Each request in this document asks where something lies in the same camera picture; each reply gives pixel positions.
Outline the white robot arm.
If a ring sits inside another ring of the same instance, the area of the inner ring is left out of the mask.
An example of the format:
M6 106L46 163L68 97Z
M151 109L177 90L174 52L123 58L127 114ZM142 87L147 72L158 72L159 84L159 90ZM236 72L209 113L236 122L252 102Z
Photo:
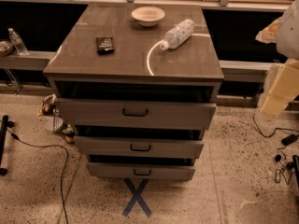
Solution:
M286 58L260 104L261 113L276 117L299 96L299 0L294 0L283 15L263 28L255 39L275 44L278 54Z

